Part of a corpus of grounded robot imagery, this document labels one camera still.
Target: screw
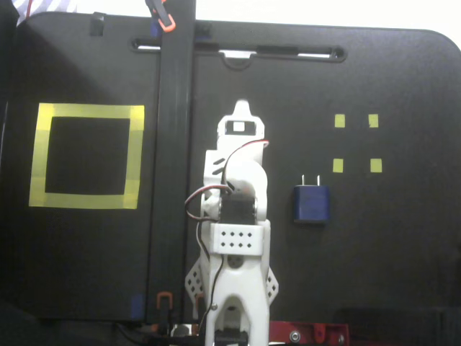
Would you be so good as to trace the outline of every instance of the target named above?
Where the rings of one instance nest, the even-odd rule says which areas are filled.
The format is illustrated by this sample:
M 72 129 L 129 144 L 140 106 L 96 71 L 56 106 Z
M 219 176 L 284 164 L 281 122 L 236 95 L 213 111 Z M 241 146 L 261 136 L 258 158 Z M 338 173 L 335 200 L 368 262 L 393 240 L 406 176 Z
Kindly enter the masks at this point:
M 296 342 L 296 343 L 298 343 L 298 342 L 301 340 L 301 334 L 299 333 L 299 331 L 293 330 L 293 331 L 290 333 L 290 340 L 291 340 L 291 342 Z

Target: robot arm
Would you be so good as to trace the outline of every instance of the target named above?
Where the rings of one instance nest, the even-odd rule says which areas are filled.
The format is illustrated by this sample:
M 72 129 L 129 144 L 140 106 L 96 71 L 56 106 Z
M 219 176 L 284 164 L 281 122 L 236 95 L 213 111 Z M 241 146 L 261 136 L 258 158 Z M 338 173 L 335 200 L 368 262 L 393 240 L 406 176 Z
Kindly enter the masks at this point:
M 252 346 L 269 343 L 269 305 L 278 283 L 269 268 L 267 144 L 261 119 L 240 100 L 218 124 L 217 150 L 206 153 L 204 189 L 220 189 L 202 195 L 197 239 L 205 248 L 186 277 L 194 317 L 197 295 L 207 303 L 205 346 L 226 332 L 247 333 Z

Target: yellow tape marker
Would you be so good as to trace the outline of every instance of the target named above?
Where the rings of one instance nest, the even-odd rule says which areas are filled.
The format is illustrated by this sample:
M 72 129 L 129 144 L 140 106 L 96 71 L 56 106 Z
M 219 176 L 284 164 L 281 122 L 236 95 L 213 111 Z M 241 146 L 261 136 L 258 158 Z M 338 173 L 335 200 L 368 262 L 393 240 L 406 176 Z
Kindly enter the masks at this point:
M 382 160 L 381 159 L 370 159 L 370 172 L 371 173 L 382 173 Z
M 343 172 L 343 159 L 334 159 L 333 160 L 333 173 L 342 173 Z
M 334 116 L 334 127 L 335 128 L 345 128 L 346 127 L 346 115 L 344 115 L 344 114 L 335 114 L 335 116 Z
M 54 117 L 130 119 L 127 171 L 123 195 L 47 193 L 46 168 L 50 129 Z M 144 106 L 72 105 L 41 103 L 35 131 L 29 206 L 72 209 L 136 209 L 143 151 Z
M 370 125 L 370 128 L 379 128 L 380 124 L 378 121 L 378 115 L 377 114 L 369 114 L 368 115 L 368 124 Z

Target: black vertical rail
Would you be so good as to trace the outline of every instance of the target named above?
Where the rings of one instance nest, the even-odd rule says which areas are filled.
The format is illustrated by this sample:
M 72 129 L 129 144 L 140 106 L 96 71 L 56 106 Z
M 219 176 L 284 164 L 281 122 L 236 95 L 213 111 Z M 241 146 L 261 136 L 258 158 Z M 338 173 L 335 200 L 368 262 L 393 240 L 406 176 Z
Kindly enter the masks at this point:
M 0 133 L 9 94 L 12 44 L 19 15 L 9 0 L 0 0 Z
M 185 213 L 187 197 L 195 0 L 169 0 L 176 22 L 161 45 L 160 87 L 153 183 L 151 253 L 146 321 L 160 322 L 159 292 L 173 295 L 175 318 L 184 292 Z

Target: red base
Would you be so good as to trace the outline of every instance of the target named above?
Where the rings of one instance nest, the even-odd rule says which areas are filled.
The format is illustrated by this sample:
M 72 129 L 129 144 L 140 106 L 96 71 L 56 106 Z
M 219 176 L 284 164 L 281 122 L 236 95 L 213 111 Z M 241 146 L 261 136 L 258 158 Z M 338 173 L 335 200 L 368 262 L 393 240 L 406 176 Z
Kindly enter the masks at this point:
M 271 342 L 292 342 L 290 334 L 300 333 L 300 344 L 350 346 L 347 324 L 300 323 L 272 321 L 269 328 Z

